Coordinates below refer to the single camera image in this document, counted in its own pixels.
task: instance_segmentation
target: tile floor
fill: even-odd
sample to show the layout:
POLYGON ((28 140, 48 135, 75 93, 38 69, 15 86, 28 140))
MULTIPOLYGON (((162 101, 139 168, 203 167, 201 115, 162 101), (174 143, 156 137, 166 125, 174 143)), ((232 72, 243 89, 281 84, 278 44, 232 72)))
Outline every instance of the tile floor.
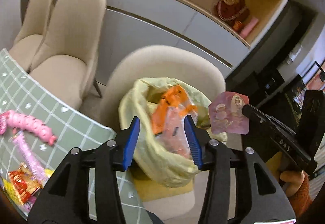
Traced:
MULTIPOLYGON (((104 94, 105 87, 99 83, 100 90, 104 94)), ((101 99, 99 98, 96 90, 92 87, 89 96, 83 102, 80 112, 89 116, 90 118, 97 120, 99 119, 98 106, 101 99)), ((242 139, 238 134, 228 134, 227 146, 233 149, 242 149, 242 139)), ((194 194, 195 194, 195 204, 193 209, 186 213, 185 215, 175 217, 169 220, 165 220, 165 224, 196 224, 199 220, 199 215, 202 209, 205 189, 208 180, 208 172, 199 173, 194 180, 194 194)), ((234 217, 235 213, 235 200, 236 200, 236 181, 235 181, 235 171, 231 171, 231 190, 230 190, 230 208, 229 208, 229 218, 234 217)))

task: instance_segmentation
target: chair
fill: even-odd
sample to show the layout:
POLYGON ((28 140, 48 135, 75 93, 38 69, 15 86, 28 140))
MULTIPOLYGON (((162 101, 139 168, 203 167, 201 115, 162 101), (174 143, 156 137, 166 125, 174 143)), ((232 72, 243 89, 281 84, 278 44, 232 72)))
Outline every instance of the chair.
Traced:
MULTIPOLYGON (((210 100, 214 100, 218 94, 225 91, 225 80, 221 72, 204 58, 169 46, 144 47, 126 56, 110 76, 100 107, 102 124, 115 131, 120 130, 118 115, 120 101, 133 87, 134 82, 143 77, 179 79, 200 90, 210 100)), ((152 184, 150 186, 151 190, 155 190, 152 184)), ((184 190, 182 192, 174 197, 168 197, 167 194, 165 198, 144 202, 144 205, 162 220, 185 214, 194 206, 195 197, 192 187, 187 189, 187 192, 184 190)))
POLYGON ((58 0, 30 76, 78 109, 95 79, 106 0, 58 0))
POLYGON ((28 71, 48 29, 53 0, 29 0, 22 29, 9 54, 28 71))

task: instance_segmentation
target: silver screw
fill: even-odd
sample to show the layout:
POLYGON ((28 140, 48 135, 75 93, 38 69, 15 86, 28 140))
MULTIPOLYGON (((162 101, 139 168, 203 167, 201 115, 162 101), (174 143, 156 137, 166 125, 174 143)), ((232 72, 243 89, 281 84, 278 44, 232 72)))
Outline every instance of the silver screw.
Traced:
POLYGON ((248 154, 253 154, 254 153, 254 149, 252 147, 247 147, 245 149, 245 151, 248 153, 248 154))
POLYGON ((219 142, 218 142, 216 139, 211 139, 211 140, 209 141, 209 143, 210 143, 210 145, 212 145, 212 146, 218 146, 218 144, 219 144, 219 142))
POLYGON ((116 141, 115 141, 115 140, 109 140, 109 141, 106 143, 106 145, 107 145, 108 147, 114 147, 114 146, 116 145, 116 141))
POLYGON ((71 150, 71 154, 75 155, 75 154, 78 154, 79 153, 79 148, 72 148, 71 150))

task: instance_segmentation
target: green checkered tablecloth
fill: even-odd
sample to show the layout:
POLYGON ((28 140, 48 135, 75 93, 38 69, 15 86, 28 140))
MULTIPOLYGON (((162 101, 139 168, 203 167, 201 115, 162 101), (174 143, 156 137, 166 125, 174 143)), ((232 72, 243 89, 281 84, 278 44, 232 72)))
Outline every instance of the green checkered tablecloth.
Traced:
MULTIPOLYGON (((86 117, 49 93, 25 73, 7 50, 3 49, 0 51, 0 113, 10 109, 43 120, 58 136, 57 143, 51 147, 33 134, 25 132, 26 141, 36 158, 45 168, 52 170, 57 168, 73 147, 82 150, 94 149, 115 137, 111 128, 86 117)), ((8 129, 0 136, 0 173, 4 179, 8 179, 7 173, 17 170, 23 161, 21 154, 10 141, 11 131, 8 129)), ((117 172, 117 181, 126 223, 152 223, 134 188, 130 173, 117 172)), ((89 212, 90 217, 96 220, 94 185, 93 169, 89 176, 89 212)), ((22 207, 19 210, 27 215, 22 207)))

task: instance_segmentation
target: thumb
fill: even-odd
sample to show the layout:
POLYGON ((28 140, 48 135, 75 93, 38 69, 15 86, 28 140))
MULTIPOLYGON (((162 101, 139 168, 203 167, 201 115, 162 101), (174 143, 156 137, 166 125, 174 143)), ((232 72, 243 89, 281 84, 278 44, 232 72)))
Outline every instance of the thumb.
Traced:
POLYGON ((304 173, 296 172, 296 171, 285 171, 280 174, 280 179, 286 183, 290 183, 287 189, 285 190, 285 194, 287 197, 293 196, 301 187, 304 181, 304 173))

